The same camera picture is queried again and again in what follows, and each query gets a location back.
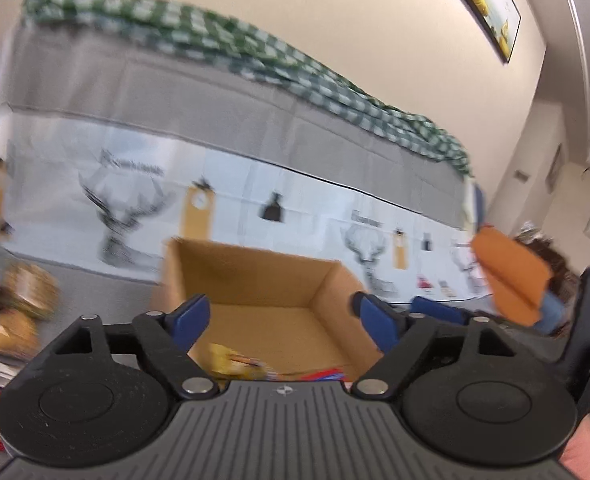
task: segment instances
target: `antlers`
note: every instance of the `antlers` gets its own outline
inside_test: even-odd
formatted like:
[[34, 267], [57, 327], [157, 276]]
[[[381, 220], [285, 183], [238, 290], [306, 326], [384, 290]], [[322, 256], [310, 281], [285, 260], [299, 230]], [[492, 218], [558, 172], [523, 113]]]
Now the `antlers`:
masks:
[[139, 195], [137, 198], [137, 207], [130, 207], [126, 210], [124, 224], [127, 227], [134, 226], [137, 223], [137, 218], [159, 213], [166, 205], [170, 194], [164, 195], [162, 188], [155, 180], [153, 180], [153, 186], [155, 187], [155, 197], [153, 197], [151, 202], [147, 202], [142, 195]]
[[[93, 180], [96, 175], [99, 173], [99, 170], [96, 171], [92, 176], [89, 178], [89, 181]], [[109, 208], [105, 198], [99, 198], [98, 195], [91, 189], [91, 187], [84, 182], [82, 179], [82, 175], [80, 174], [80, 186], [84, 190], [84, 194], [86, 197], [96, 206], [98, 206], [105, 214], [108, 216], [113, 216], [111, 213], [111, 208]]]
[[92, 188], [91, 181], [95, 179], [97, 174], [98, 171], [88, 179], [88, 182], [85, 182], [80, 175], [80, 186], [82, 186], [84, 194], [93, 204], [100, 208], [104, 215], [106, 215], [105, 222], [110, 221], [114, 224], [121, 224], [125, 228], [135, 227], [138, 224], [138, 218], [159, 213], [168, 202], [168, 199], [172, 196], [172, 193], [164, 195], [160, 185], [155, 179], [151, 179], [153, 187], [155, 187], [155, 197], [153, 197], [153, 200], [148, 202], [142, 195], [139, 195], [137, 205], [135, 207], [130, 207], [125, 211], [124, 220], [118, 220], [115, 218], [115, 213], [111, 211], [111, 207], [109, 206], [106, 197], [100, 196], [99, 193], [95, 192]]
[[375, 231], [377, 233], [377, 242], [371, 247], [373, 250], [368, 258], [364, 258], [362, 250], [357, 246], [355, 243], [355, 237], [357, 233], [362, 232], [364, 229], [368, 229], [359, 225], [352, 225], [348, 228], [348, 230], [344, 233], [344, 244], [348, 249], [350, 249], [353, 253], [357, 255], [357, 259], [360, 263], [366, 262], [375, 262], [381, 253], [386, 250], [386, 238], [384, 234], [380, 231]]

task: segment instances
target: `white wall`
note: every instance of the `white wall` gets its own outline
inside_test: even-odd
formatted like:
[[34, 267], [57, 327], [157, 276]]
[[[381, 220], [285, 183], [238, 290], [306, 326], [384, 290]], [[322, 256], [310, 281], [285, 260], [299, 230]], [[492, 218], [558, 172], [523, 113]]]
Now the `white wall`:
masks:
[[[22, 0], [0, 0], [0, 37]], [[504, 64], [461, 0], [180, 0], [292, 43], [383, 101], [425, 114], [469, 150], [490, 198], [530, 108], [545, 44], [526, 0]]]
[[582, 177], [585, 168], [572, 162], [564, 166], [542, 226], [578, 273], [590, 266], [590, 238], [584, 234], [590, 218], [590, 173]]
[[[553, 200], [546, 176], [565, 138], [562, 105], [535, 99], [486, 221], [507, 235], [515, 234], [526, 220], [542, 225]], [[518, 170], [529, 176], [526, 182], [515, 178]]]

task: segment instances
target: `banner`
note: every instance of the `banner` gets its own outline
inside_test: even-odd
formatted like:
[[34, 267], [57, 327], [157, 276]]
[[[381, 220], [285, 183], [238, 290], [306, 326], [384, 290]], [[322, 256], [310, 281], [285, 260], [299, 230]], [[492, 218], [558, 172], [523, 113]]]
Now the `banner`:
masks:
[[105, 123], [0, 115], [2, 196], [8, 250], [103, 274], [156, 280], [164, 241], [184, 236], [340, 260], [392, 303], [489, 294], [462, 230], [338, 183]]

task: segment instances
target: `open cardboard box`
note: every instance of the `open cardboard box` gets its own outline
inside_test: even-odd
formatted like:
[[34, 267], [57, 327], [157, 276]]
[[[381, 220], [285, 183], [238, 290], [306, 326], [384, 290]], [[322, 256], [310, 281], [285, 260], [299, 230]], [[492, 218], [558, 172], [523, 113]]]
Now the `open cardboard box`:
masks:
[[218, 343], [272, 367], [285, 380], [341, 368], [354, 381], [381, 357], [353, 316], [350, 299], [363, 285], [340, 262], [172, 239], [161, 294], [170, 312], [194, 294], [211, 301], [211, 322], [189, 355], [208, 371]]

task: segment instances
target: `gray table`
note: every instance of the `gray table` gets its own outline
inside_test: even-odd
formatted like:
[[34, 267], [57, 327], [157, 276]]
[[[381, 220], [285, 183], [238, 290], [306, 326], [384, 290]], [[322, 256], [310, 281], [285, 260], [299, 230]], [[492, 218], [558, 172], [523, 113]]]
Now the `gray table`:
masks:
[[[0, 250], [0, 281], [5, 267], [13, 259], [10, 254]], [[41, 262], [38, 264], [48, 270], [60, 286], [60, 304], [53, 319], [39, 323], [42, 346], [82, 314], [99, 314], [104, 323], [123, 323], [149, 310], [153, 283], [110, 278]], [[8, 456], [0, 452], [0, 467], [6, 460]]]

